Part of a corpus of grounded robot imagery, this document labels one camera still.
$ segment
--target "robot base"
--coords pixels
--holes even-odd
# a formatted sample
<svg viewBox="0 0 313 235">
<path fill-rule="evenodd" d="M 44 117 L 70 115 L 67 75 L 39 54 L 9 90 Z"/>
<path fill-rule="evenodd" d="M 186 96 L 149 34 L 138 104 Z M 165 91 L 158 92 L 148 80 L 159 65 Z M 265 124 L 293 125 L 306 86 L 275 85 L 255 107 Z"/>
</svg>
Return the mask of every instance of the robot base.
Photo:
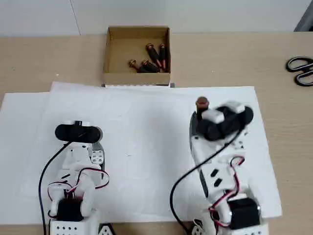
<svg viewBox="0 0 313 235">
<path fill-rule="evenodd" d="M 91 215 L 79 222 L 51 220 L 50 235 L 115 235 L 110 224 L 104 224 L 99 231 L 100 212 L 92 210 Z"/>
<path fill-rule="evenodd" d="M 202 211 L 202 225 L 195 224 L 191 235 L 215 235 L 216 229 L 207 211 Z M 218 235 L 269 235 L 268 223 L 261 222 L 260 225 L 250 226 L 242 229 L 231 230 L 219 227 Z"/>
</svg>

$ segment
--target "open cardboard box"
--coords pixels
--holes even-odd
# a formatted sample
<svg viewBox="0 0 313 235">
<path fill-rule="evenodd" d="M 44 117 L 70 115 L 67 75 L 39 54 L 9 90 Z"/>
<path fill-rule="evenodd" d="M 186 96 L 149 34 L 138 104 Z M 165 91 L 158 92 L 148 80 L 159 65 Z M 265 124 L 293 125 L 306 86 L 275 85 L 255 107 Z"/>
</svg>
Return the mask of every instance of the open cardboard box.
<svg viewBox="0 0 313 235">
<path fill-rule="evenodd" d="M 137 73 L 128 62 L 140 65 L 149 59 L 146 45 L 152 43 L 157 52 L 164 43 L 167 48 L 167 71 Z M 165 26 L 114 26 L 108 28 L 104 63 L 106 85 L 168 85 L 171 74 L 170 29 Z"/>
</svg>

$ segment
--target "robotic arm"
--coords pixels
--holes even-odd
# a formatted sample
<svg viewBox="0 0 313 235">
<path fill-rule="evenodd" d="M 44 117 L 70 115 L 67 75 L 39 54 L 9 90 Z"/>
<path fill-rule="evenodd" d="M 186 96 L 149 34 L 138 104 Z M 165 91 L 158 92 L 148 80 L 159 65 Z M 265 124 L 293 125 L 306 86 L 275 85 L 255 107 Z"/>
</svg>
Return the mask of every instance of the robotic arm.
<svg viewBox="0 0 313 235">
<path fill-rule="evenodd" d="M 192 235 L 267 235 L 262 218 L 262 194 L 245 168 L 244 140 L 253 111 L 238 102 L 209 109 L 205 97 L 198 98 L 190 121 L 190 148 L 196 164 L 203 162 L 241 131 L 218 157 L 198 169 L 210 207 L 202 220 L 194 220 Z"/>
<path fill-rule="evenodd" d="M 100 212 L 93 207 L 95 193 L 109 183 L 99 142 L 101 129 L 87 122 L 67 122 L 56 128 L 55 135 L 71 144 L 56 180 L 47 187 L 51 200 L 50 234 L 97 235 Z M 100 234 L 114 234 L 111 226 L 105 225 L 102 230 Z"/>
</svg>

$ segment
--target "gray part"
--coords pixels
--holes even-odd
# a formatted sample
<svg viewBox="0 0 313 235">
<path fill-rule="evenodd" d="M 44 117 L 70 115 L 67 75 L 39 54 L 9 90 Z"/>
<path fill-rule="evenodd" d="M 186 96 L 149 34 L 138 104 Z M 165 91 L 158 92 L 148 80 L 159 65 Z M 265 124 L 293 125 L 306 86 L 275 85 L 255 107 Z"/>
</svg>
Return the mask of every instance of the gray part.
<svg viewBox="0 0 313 235">
<path fill-rule="evenodd" d="M 297 27 L 294 29 L 295 32 L 307 32 L 313 27 L 313 1 L 311 1 L 308 9 L 303 14 Z"/>
</svg>

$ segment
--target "white wall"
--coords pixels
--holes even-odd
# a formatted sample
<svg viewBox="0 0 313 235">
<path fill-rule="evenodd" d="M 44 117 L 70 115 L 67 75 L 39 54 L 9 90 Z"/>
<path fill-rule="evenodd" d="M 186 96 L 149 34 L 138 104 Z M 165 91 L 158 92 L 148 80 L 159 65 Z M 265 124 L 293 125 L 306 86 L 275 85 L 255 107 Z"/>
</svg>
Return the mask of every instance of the white wall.
<svg viewBox="0 0 313 235">
<path fill-rule="evenodd" d="M 108 25 L 173 32 L 293 31 L 311 0 L 0 0 L 0 36 L 105 33 Z"/>
</svg>

